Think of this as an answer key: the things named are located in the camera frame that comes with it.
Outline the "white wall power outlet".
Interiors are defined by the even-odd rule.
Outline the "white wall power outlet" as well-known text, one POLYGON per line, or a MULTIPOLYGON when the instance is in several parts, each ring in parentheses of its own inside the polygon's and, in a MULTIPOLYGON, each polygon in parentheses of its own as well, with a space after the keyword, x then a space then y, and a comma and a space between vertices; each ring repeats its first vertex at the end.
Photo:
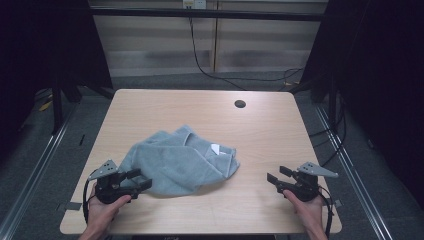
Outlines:
POLYGON ((207 8, 206 0, 182 0, 184 9, 205 10, 207 8))

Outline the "person's right hand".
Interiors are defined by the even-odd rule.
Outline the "person's right hand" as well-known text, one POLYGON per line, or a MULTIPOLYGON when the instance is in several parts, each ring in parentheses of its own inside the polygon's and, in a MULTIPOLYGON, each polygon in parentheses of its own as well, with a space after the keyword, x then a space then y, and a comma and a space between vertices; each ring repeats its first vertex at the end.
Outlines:
POLYGON ((323 202, 320 196, 313 200, 303 202, 299 200, 290 190, 284 190, 283 195, 292 203, 295 213, 300 218, 306 230, 322 229, 322 210, 323 202))

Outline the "person's left hand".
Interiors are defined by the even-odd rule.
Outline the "person's left hand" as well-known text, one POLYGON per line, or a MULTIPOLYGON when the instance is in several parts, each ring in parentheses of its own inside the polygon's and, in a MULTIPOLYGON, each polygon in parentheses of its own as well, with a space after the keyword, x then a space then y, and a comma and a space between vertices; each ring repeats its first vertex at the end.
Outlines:
POLYGON ((104 204, 95 194, 92 194, 88 201, 89 216, 86 231, 91 235, 101 235, 106 232, 119 209, 130 200, 130 195, 124 195, 111 204, 104 204))

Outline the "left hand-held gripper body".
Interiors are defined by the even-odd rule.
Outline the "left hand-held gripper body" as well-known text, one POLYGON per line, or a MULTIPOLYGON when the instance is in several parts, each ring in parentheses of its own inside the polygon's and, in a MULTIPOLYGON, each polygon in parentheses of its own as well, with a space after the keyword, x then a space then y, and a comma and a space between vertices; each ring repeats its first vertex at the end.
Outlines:
POLYGON ((111 204, 124 195, 137 199, 139 194, 133 194, 133 187, 122 187, 118 166, 109 159, 88 177, 88 181, 96 180, 95 196, 104 204, 111 204))

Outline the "black metal stand leg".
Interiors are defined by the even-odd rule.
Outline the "black metal stand leg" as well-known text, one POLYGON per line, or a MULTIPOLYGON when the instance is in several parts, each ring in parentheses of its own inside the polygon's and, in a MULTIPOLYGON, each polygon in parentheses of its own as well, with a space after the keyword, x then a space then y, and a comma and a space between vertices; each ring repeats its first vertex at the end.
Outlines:
POLYGON ((63 124, 63 111, 62 111, 62 94, 59 86, 52 88, 52 103, 53 103, 53 114, 54 114, 54 126, 52 134, 55 135, 59 132, 63 124))

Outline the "black curtain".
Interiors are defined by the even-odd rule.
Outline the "black curtain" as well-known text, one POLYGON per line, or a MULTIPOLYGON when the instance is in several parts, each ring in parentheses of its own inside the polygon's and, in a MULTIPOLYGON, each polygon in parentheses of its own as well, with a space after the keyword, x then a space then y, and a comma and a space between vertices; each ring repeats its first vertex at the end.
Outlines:
POLYGON ((424 210, 424 0, 328 0, 301 83, 336 87, 424 210))
POLYGON ((42 89, 79 88, 112 98, 104 50, 88 0, 0 0, 0 165, 42 89))

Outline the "black horizontal frame bar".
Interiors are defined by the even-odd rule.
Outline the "black horizontal frame bar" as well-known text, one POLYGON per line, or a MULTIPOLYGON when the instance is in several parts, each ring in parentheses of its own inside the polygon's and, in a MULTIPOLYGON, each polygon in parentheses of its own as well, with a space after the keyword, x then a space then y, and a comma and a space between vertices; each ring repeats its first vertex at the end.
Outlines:
POLYGON ((93 15, 137 16, 137 17, 183 17, 212 19, 282 20, 319 22, 326 18, 324 14, 281 13, 227 10, 185 10, 185 9, 145 9, 145 8, 90 8, 93 15))

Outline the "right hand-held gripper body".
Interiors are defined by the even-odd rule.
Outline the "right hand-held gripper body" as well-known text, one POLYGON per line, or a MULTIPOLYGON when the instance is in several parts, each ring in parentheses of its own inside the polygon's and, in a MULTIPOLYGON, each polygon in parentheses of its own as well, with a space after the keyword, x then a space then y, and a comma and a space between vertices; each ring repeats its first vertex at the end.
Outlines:
POLYGON ((299 166, 296 171, 292 171, 292 178, 295 180, 295 183, 292 184, 284 182, 286 184, 286 188, 284 190, 290 190, 299 200, 303 202, 311 201, 318 196, 319 176, 331 178, 339 177, 338 173, 332 172, 312 162, 306 162, 299 166))

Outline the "metal floor rail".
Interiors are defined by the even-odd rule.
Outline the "metal floor rail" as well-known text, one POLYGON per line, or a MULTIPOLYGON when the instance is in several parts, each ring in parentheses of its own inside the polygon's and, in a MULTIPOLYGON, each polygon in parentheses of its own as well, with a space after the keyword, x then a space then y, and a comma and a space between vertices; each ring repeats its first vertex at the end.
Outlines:
POLYGON ((40 184, 41 178, 45 174, 51 159, 67 131, 70 118, 73 116, 77 107, 77 104, 72 104, 70 106, 62 123, 56 128, 49 138, 43 153, 39 157, 38 162, 33 168, 28 180, 23 186, 23 189, 19 192, 17 199, 14 201, 14 204, 0 225, 0 240, 12 240, 19 223, 21 222, 33 195, 40 184))
POLYGON ((356 170, 350 155, 342 143, 342 138, 335 133, 334 130, 330 129, 330 118, 323 107, 316 107, 317 115, 327 131, 329 140, 335 149, 335 154, 342 165, 347 178, 349 179, 352 188, 378 238, 378 240, 394 240, 390 233, 389 227, 386 221, 382 217, 379 209, 375 202, 371 198, 367 188, 365 187, 358 171, 356 170))

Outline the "light blue towel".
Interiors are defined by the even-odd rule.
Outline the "light blue towel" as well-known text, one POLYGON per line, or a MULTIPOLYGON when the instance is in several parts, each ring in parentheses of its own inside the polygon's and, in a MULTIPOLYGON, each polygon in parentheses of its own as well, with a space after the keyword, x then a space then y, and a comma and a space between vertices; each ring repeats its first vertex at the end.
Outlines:
POLYGON ((183 196, 229 179, 240 166, 235 156, 234 148, 205 140, 183 125, 172 133, 158 131, 134 144, 119 169, 141 170, 140 176, 125 180, 123 186, 151 179, 150 192, 183 196))

